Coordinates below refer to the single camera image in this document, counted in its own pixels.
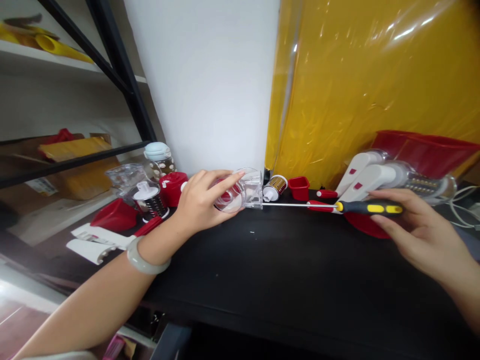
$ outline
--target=black table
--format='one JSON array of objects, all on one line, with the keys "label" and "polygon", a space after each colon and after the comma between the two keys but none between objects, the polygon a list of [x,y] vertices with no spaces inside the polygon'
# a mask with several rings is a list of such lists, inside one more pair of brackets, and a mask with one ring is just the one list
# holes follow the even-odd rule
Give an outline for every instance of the black table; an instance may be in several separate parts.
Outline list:
[{"label": "black table", "polygon": [[[51,263],[62,264],[65,278],[78,282],[101,268],[71,251]],[[341,215],[305,208],[246,209],[196,234],[155,279],[143,304],[339,358],[480,354],[449,296],[391,240],[360,233]]]}]

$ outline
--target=yellow curtain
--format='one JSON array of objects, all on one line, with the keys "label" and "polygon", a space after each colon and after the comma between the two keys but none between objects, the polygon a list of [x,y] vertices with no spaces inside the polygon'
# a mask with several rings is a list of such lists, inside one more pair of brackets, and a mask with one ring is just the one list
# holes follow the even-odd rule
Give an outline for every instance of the yellow curtain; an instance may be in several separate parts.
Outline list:
[{"label": "yellow curtain", "polygon": [[335,188],[384,129],[480,142],[480,9],[468,0],[283,0],[266,168]]}]

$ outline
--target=black metal frame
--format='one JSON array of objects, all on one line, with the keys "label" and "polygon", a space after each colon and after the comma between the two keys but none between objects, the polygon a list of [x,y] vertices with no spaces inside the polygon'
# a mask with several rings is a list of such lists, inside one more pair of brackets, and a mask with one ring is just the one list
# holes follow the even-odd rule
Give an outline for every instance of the black metal frame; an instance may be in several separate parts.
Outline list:
[{"label": "black metal frame", "polygon": [[88,163],[93,163],[118,154],[124,154],[132,150],[143,148],[150,142],[157,141],[157,136],[155,135],[154,128],[150,122],[132,66],[130,65],[127,51],[125,50],[124,43],[122,42],[117,23],[115,22],[108,1],[85,1],[113,67],[104,59],[55,0],[38,0],[38,2],[53,16],[53,18],[83,49],[83,51],[91,57],[112,83],[123,93],[142,141],[47,165],[40,170],[21,173],[11,177],[2,177],[0,178],[0,189],[76,168]]}]

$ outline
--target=white cable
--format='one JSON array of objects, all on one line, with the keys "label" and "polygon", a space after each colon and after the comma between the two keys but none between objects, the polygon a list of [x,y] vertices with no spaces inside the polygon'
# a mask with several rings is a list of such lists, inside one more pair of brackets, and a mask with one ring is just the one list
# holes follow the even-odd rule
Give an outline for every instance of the white cable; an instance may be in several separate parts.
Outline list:
[{"label": "white cable", "polygon": [[[455,205],[454,202],[458,201],[458,200],[461,200],[463,198],[466,198],[467,196],[469,196],[470,194],[472,194],[479,186],[467,186],[459,191],[457,191],[454,195],[454,197],[448,202],[448,205],[450,205],[450,209],[451,209],[451,212],[453,213],[453,215],[455,215],[455,217],[460,220],[460,222],[463,224],[459,224],[459,223],[456,223],[456,222],[453,222],[453,221],[450,221],[452,224],[458,226],[458,227],[461,227],[461,228],[465,228],[465,229],[475,229],[475,225],[469,223],[469,222],[466,222],[465,220],[463,220],[459,213],[457,212],[457,210],[455,210],[455,208],[458,208],[458,209],[462,209],[463,211],[469,213],[474,219],[478,220],[478,222],[480,223],[480,217],[477,216],[477,214],[475,214],[474,212],[464,208],[464,207],[461,207],[461,206],[458,206],[458,205]],[[463,194],[462,196],[460,197],[457,197],[459,194],[461,193],[464,193],[468,191],[467,193]]]}]

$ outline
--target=screwdriver shaft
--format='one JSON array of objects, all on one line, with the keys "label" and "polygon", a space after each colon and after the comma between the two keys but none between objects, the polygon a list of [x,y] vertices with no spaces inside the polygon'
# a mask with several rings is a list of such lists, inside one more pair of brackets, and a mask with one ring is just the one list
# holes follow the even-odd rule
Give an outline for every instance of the screwdriver shaft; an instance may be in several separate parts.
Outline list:
[{"label": "screwdriver shaft", "polygon": [[281,203],[281,202],[264,202],[262,205],[268,206],[291,206],[298,208],[337,208],[337,205],[315,205],[315,204],[290,204],[290,203]]}]

